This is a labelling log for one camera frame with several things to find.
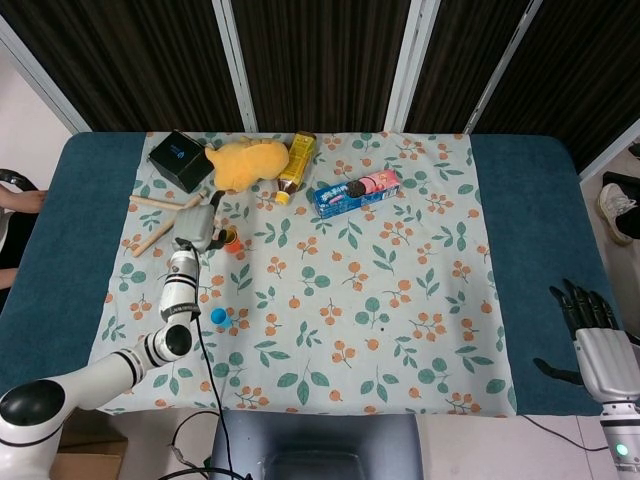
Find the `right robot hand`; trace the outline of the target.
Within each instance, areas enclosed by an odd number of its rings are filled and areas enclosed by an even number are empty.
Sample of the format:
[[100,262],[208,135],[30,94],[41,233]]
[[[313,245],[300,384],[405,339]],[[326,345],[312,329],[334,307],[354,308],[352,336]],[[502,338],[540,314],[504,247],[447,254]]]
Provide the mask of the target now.
[[601,404],[638,401],[636,345],[619,327],[612,307],[595,291],[567,279],[563,284],[562,289],[551,286],[549,291],[561,309],[579,369],[558,369],[541,358],[533,363],[552,379],[585,387]]

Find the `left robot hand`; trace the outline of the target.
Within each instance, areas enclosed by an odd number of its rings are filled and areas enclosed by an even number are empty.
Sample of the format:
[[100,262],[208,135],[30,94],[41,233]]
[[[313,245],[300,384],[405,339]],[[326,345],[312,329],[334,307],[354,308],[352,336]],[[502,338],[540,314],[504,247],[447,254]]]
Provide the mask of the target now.
[[194,248],[197,252],[204,253],[224,247],[227,232],[221,229],[214,236],[214,218],[224,195],[225,191],[218,190],[208,203],[198,203],[177,213],[172,229],[172,247],[175,251]]

